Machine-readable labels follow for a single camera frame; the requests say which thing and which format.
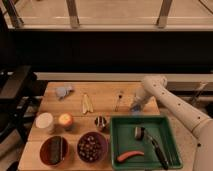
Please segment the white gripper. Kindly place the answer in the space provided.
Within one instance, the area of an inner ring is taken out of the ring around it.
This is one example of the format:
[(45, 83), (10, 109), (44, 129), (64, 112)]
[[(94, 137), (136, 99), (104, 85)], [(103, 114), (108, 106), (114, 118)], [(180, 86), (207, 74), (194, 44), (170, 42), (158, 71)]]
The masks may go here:
[(151, 97), (152, 95), (148, 91), (146, 91), (143, 87), (140, 87), (135, 91), (133, 103), (135, 105), (145, 106)]

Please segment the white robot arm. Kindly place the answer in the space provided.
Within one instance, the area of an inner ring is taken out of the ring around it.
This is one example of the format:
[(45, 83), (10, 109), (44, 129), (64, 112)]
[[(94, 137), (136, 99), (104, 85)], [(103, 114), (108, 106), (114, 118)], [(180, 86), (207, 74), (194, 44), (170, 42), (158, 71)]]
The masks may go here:
[(130, 110), (139, 112), (154, 96), (197, 139), (193, 171), (213, 171), (213, 118), (171, 93), (166, 86), (167, 78), (163, 75), (144, 76)]

